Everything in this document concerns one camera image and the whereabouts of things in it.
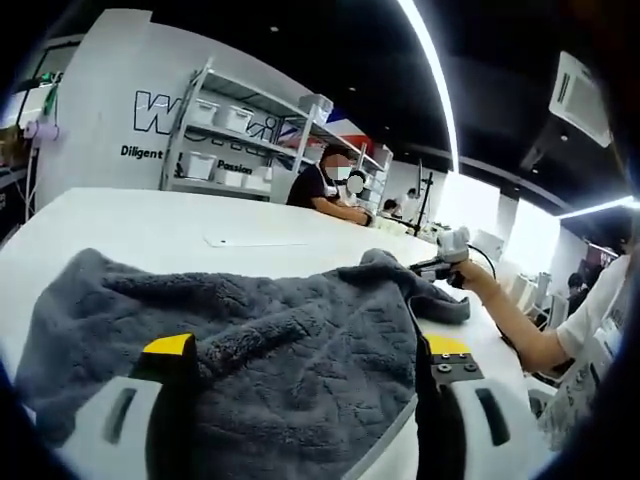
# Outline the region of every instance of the white wall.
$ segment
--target white wall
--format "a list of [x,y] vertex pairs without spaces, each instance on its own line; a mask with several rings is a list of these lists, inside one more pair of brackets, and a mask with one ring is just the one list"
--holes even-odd
[[[389,177],[387,186],[384,191],[383,201],[387,198],[395,198],[407,192],[407,190],[416,184],[416,175],[418,167],[398,161],[393,161],[389,169]],[[427,178],[429,170],[423,169],[423,178]],[[444,180],[446,174],[435,172],[433,176],[434,185],[431,187],[429,194],[428,208],[425,213],[429,212],[428,219],[433,221],[438,211],[438,206],[442,198]],[[509,241],[511,229],[515,223],[518,202],[504,195],[500,195],[498,203],[498,219],[496,226],[496,234],[505,240],[505,246]],[[551,262],[551,285],[550,292],[567,293],[567,279],[569,275],[578,270],[580,261],[587,255],[587,244],[565,228],[560,228],[558,243]]]
[[509,242],[511,229],[516,221],[516,211],[518,202],[505,195],[500,195],[498,201],[498,220],[496,225],[496,235],[504,240],[504,244]]
[[[59,90],[62,137],[43,144],[40,152],[38,208],[73,187],[157,189],[162,160],[122,156],[121,148],[135,145],[164,152],[169,137],[162,132],[173,124],[175,102],[189,74],[210,56],[220,72],[290,103],[310,93],[250,55],[150,19],[148,11],[106,10],[76,50]],[[150,95],[136,97],[140,91]],[[149,131],[134,129],[134,115]]]
[[551,261],[551,284],[549,292],[569,294],[567,280],[578,271],[580,262],[587,257],[589,246],[566,228],[560,228],[558,247]]
[[[422,178],[429,178],[429,172],[426,168],[422,169]],[[396,160],[391,162],[389,167],[389,175],[387,177],[387,184],[382,195],[382,202],[389,198],[398,198],[407,193],[407,191],[417,186],[418,178],[418,166],[410,165],[408,163],[398,162]],[[433,171],[433,185],[429,192],[429,199],[425,207],[425,218],[432,221],[438,211],[438,205],[440,204],[440,198],[442,197],[442,189],[444,187],[444,180],[447,175],[442,172]],[[419,213],[419,208],[422,205],[422,196],[420,199],[411,202],[411,205],[403,212],[404,218],[410,220],[414,217],[416,212]]]

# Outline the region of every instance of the bright window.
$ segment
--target bright window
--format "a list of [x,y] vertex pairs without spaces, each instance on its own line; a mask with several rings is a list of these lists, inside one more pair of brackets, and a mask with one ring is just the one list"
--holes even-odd
[[474,178],[449,172],[444,181],[436,222],[466,226],[471,238],[482,229],[495,233],[500,190]]
[[556,217],[520,200],[504,258],[519,265],[526,275],[549,272],[559,234]]

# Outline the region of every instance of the black cable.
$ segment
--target black cable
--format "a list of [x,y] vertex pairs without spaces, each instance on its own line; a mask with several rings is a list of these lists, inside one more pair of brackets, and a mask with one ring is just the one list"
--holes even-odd
[[480,250],[478,247],[474,247],[474,246],[473,246],[473,245],[471,245],[471,244],[468,244],[468,247],[469,247],[471,250],[475,250],[476,252],[478,252],[480,255],[482,255],[484,258],[486,258],[486,259],[487,259],[487,262],[489,262],[489,266],[491,267],[491,273],[493,273],[493,279],[495,280],[495,279],[496,279],[496,269],[494,268],[494,266],[493,266],[493,262],[492,262],[492,261],[491,261],[491,259],[487,256],[487,254],[486,254],[486,253],[484,253],[482,250]]

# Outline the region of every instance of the gray towel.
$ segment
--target gray towel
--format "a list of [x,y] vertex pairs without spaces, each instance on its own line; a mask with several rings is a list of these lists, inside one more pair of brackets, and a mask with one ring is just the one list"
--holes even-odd
[[278,280],[154,275],[85,250],[38,299],[16,384],[60,445],[78,408],[147,343],[192,332],[203,378],[194,478],[339,478],[415,394],[411,297],[418,316],[469,316],[380,250]]

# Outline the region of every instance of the table surface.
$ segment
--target table surface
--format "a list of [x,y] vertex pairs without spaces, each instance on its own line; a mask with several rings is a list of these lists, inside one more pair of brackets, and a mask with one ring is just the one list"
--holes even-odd
[[[212,247],[212,239],[220,238],[232,246]],[[370,248],[388,250],[405,265],[436,253],[434,245],[408,235],[392,236],[285,205],[178,192],[73,189],[41,210],[0,250],[0,352],[10,378],[36,299],[71,257],[88,247],[154,273],[271,278],[355,265]],[[456,298],[470,297],[471,318],[462,327],[421,320],[423,330],[463,340],[485,376],[504,382],[526,402],[517,356],[502,342],[478,298],[440,286]]]

